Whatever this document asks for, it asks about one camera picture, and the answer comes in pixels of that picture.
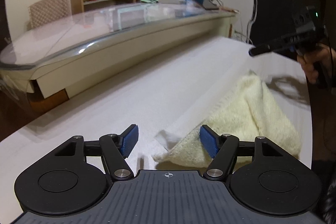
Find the person's right hand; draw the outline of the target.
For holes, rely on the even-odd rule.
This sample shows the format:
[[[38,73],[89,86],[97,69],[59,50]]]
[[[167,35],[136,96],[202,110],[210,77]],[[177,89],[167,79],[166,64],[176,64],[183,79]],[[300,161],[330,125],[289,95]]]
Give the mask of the person's right hand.
[[[333,77],[335,50],[321,44],[316,51],[305,53],[303,56],[298,55],[297,61],[309,83],[316,84],[323,76]]]

